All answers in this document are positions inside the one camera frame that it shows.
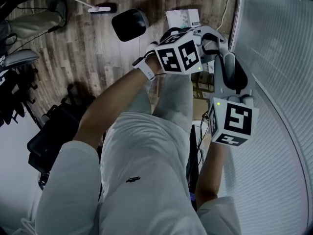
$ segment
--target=white cube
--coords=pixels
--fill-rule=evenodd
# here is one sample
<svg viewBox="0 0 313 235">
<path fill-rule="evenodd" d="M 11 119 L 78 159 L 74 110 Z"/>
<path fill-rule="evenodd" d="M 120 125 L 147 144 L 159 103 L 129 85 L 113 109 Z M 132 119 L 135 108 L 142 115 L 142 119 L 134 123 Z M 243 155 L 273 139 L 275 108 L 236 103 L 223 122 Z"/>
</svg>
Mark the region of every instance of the white cube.
<svg viewBox="0 0 313 235">
<path fill-rule="evenodd" d="M 202 71 L 192 31 L 169 36 L 155 48 L 164 73 L 192 74 Z"/>
<path fill-rule="evenodd" d="M 209 110 L 212 141 L 240 146 L 256 132 L 259 109 L 214 97 Z"/>
</svg>

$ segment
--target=wooden floor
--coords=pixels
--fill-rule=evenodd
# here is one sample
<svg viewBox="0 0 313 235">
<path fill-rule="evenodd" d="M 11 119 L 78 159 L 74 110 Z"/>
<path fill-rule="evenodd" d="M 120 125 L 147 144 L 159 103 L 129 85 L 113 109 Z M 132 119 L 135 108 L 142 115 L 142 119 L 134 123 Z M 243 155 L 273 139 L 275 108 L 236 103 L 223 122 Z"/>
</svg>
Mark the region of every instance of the wooden floor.
<svg viewBox="0 0 313 235">
<path fill-rule="evenodd" d="M 90 14 L 87 7 L 67 0 L 69 17 L 65 28 L 45 34 L 24 46 L 40 55 L 35 62 L 39 70 L 37 90 L 31 90 L 36 103 L 31 105 L 40 116 L 53 104 L 60 104 L 67 94 L 68 84 L 78 88 L 80 96 L 97 96 L 131 69 L 131 63 L 145 53 L 147 45 L 158 41 L 168 29 L 165 11 L 174 8 L 196 8 L 202 24 L 217 28 L 227 0 L 85 0 L 92 4 L 115 2 L 118 13 L 130 8 L 141 9 L 150 27 L 139 38 L 121 42 L 111 25 L 116 14 Z M 228 4 L 223 26 L 219 32 L 229 37 L 232 29 L 236 0 Z M 20 7 L 46 7 L 45 0 L 31 0 Z M 31 14 L 38 10 L 15 9 L 10 18 Z"/>
</svg>

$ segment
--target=white t-shirt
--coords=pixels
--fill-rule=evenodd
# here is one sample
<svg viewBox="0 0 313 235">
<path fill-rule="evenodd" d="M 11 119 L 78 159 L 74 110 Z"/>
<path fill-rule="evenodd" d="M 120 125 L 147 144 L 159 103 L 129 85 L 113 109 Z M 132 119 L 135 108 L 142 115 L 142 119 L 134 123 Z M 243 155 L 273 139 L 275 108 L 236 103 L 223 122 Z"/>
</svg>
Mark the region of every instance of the white t-shirt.
<svg viewBox="0 0 313 235">
<path fill-rule="evenodd" d="M 240 234 L 232 198 L 194 211 L 185 176 L 188 154 L 189 136 L 177 125 L 122 113 L 106 136 L 101 170 L 91 146 L 63 145 L 37 211 L 37 234 Z"/>
</svg>

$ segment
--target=white watch strap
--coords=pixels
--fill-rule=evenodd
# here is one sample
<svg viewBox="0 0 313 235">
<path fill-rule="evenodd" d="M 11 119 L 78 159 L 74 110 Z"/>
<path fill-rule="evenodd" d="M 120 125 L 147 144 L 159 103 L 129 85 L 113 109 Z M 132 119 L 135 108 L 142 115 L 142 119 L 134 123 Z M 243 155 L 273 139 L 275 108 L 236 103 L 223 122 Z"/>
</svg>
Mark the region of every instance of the white watch strap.
<svg viewBox="0 0 313 235">
<path fill-rule="evenodd" d="M 133 67 L 135 69 L 140 69 L 150 81 L 155 79 L 155 74 L 149 67 L 149 65 L 146 64 L 146 59 L 142 59 L 138 64 Z"/>
</svg>

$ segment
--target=wristwatch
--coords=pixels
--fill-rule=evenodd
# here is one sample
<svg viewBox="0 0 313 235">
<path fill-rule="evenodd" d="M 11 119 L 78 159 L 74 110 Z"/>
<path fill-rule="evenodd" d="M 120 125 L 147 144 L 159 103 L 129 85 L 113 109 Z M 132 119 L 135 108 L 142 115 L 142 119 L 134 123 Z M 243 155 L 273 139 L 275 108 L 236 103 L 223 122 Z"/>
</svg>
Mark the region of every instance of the wristwatch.
<svg viewBox="0 0 313 235">
<path fill-rule="evenodd" d="M 149 65 L 146 64 L 145 58 L 139 57 L 136 61 L 133 62 L 132 67 L 134 69 L 140 69 L 150 81 L 155 79 L 155 74 Z"/>
</svg>

